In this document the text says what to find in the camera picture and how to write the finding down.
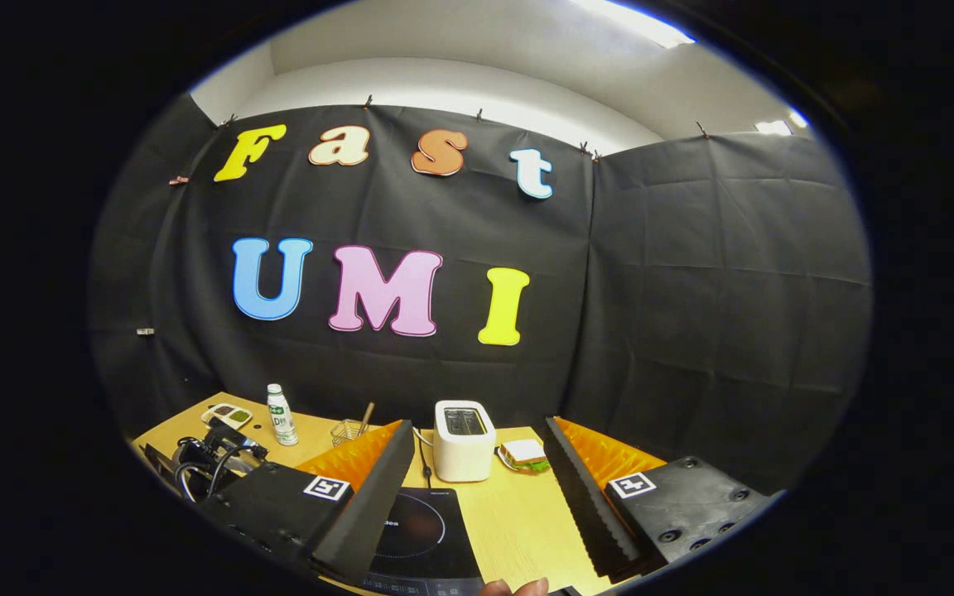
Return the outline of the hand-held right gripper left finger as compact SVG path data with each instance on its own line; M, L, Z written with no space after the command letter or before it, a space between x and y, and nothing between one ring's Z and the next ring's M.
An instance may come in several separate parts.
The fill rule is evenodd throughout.
M412 431L398 420L304 464L268 461L212 488L196 508L289 570L360 584L412 464Z

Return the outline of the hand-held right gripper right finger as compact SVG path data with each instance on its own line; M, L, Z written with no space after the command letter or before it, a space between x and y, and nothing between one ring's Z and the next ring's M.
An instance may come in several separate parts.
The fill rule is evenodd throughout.
M783 496L696 456L666 463L560 416L545 420L545 452L588 558L609 580L681 565Z

